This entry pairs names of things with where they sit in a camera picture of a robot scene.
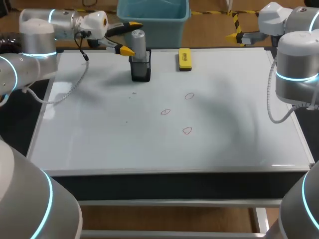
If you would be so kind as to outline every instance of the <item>red marker drawing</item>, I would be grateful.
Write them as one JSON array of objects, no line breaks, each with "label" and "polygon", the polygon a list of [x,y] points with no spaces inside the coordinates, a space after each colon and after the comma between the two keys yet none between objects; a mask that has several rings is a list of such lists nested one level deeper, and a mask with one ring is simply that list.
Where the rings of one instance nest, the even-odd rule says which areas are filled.
[{"label": "red marker drawing", "polygon": [[185,129],[183,129],[183,133],[184,134],[190,134],[190,132],[193,130],[193,128],[192,127],[187,127],[187,128],[185,128]]},{"label": "red marker drawing", "polygon": [[170,112],[170,109],[163,110],[160,114],[162,116],[167,115]]},{"label": "red marker drawing", "polygon": [[185,96],[185,99],[187,99],[187,100],[190,100],[191,98],[193,98],[194,97],[194,93],[188,93],[186,96]]}]

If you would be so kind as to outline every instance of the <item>yellow eraser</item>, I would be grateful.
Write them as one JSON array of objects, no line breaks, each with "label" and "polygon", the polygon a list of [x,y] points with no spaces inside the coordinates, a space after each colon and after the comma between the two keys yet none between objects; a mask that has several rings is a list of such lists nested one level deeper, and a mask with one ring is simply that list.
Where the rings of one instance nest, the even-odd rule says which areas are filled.
[{"label": "yellow eraser", "polygon": [[181,48],[178,51],[179,56],[179,70],[190,71],[191,70],[191,53],[189,48]]}]

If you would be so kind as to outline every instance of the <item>wooden floor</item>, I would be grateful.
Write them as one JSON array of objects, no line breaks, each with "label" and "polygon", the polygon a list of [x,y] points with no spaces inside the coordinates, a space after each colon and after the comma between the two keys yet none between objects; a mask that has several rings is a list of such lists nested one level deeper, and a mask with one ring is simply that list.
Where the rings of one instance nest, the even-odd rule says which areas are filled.
[{"label": "wooden floor", "polygon": [[[224,0],[189,0],[192,11],[226,10]],[[269,0],[234,0],[233,10],[260,10]],[[303,0],[277,0],[284,7],[304,5]],[[81,0],[11,0],[16,8],[82,8]],[[116,0],[98,0],[94,9],[116,10]],[[117,22],[109,15],[111,23]],[[245,31],[258,30],[254,14],[239,14],[240,26]],[[0,19],[0,31],[18,32],[18,13]],[[193,15],[184,28],[183,46],[210,47],[236,46],[225,36],[235,33],[232,17],[225,14]],[[116,41],[124,43],[122,38]],[[58,46],[74,46],[73,42],[58,42]],[[270,46],[270,40],[259,42]],[[92,230],[150,230],[150,231],[202,231],[202,232],[255,232],[251,211],[247,208],[154,208],[154,207],[82,207],[84,229]],[[278,209],[267,209],[269,222],[278,217]]]}]

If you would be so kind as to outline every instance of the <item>blue storage box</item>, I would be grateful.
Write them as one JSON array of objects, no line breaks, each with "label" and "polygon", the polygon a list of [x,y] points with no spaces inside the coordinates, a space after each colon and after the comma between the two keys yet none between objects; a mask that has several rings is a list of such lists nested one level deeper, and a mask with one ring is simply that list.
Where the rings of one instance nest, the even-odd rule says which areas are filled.
[{"label": "blue storage box", "polygon": [[[188,0],[119,0],[117,16],[123,21],[142,23],[146,46],[179,48],[186,20],[191,16]],[[131,34],[125,34],[131,45]]]}]

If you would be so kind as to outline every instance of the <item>white table surface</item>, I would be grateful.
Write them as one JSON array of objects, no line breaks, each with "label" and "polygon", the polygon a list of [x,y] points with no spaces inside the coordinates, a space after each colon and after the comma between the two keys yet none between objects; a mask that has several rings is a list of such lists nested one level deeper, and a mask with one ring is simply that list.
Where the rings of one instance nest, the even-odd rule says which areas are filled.
[{"label": "white table surface", "polygon": [[[273,58],[263,48],[192,49],[190,72],[177,70],[177,50],[153,51],[149,83],[131,81],[127,57],[87,53],[83,82],[42,107],[29,149],[51,176],[299,171],[314,162],[295,114],[282,124],[268,118]],[[83,62],[78,51],[62,53],[50,100],[68,92]],[[281,118],[290,105],[274,86],[275,77],[272,112]]]}]

